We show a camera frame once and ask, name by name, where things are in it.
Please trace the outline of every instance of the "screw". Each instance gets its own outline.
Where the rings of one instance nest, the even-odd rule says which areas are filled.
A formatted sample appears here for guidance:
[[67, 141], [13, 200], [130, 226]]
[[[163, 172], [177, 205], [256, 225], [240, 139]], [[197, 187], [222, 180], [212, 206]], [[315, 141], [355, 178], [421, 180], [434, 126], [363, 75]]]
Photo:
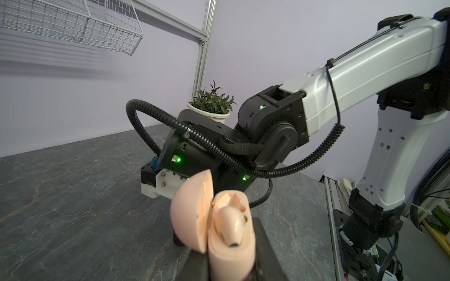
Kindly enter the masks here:
[[361, 276], [364, 278], [368, 276], [367, 271], [365, 269], [361, 270]]

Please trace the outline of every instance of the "green plant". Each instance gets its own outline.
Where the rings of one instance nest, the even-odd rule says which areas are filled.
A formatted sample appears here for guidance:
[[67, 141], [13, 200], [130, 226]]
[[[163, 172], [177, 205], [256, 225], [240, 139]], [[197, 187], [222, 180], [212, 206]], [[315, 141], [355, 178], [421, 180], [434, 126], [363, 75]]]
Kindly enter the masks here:
[[237, 104], [234, 102], [234, 95], [231, 96], [231, 100], [228, 100], [230, 98], [230, 95], [226, 96], [226, 98], [224, 98], [225, 94], [219, 96], [217, 90], [221, 89], [221, 87], [216, 87], [215, 81], [214, 86], [210, 86], [211, 92], [206, 91], [206, 88], [203, 89], [203, 91], [197, 91], [198, 96], [194, 97], [192, 101], [189, 102], [189, 104], [197, 109], [209, 113], [227, 114], [228, 112], [233, 111], [231, 105], [233, 103]]

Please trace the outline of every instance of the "wire basket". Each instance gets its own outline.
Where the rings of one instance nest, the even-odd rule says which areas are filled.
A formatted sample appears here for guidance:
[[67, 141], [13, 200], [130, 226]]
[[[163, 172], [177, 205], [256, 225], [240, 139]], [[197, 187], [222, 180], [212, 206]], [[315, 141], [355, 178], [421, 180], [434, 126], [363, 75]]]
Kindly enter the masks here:
[[0, 0], [0, 27], [129, 55], [143, 37], [131, 0]]

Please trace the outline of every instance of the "white flower pot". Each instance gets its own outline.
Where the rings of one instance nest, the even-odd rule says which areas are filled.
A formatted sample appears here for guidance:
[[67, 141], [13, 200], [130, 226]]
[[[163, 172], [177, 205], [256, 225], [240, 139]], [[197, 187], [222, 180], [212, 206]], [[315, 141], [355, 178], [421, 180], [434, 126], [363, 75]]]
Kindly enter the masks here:
[[198, 112], [198, 113], [200, 113], [206, 117], [209, 117], [210, 119], [213, 119], [214, 121], [220, 122], [222, 124], [225, 124], [225, 119], [227, 119], [230, 116], [230, 112], [228, 112], [227, 114], [209, 113], [209, 112], [203, 111], [201, 109], [195, 108], [192, 105], [190, 105], [189, 103], [186, 103], [186, 105], [188, 106], [188, 109], [194, 110], [195, 112]]

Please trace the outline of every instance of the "table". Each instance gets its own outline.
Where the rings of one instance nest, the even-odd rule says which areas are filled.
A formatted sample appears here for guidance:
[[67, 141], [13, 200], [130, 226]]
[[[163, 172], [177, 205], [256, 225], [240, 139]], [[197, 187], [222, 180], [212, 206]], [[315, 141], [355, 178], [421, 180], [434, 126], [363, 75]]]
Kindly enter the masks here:
[[[148, 132], [162, 147], [169, 128]], [[140, 193], [152, 157], [132, 130], [0, 158], [0, 280], [173, 280], [188, 250], [172, 243], [170, 200]], [[335, 280], [323, 184], [276, 178], [252, 216], [290, 280]]]

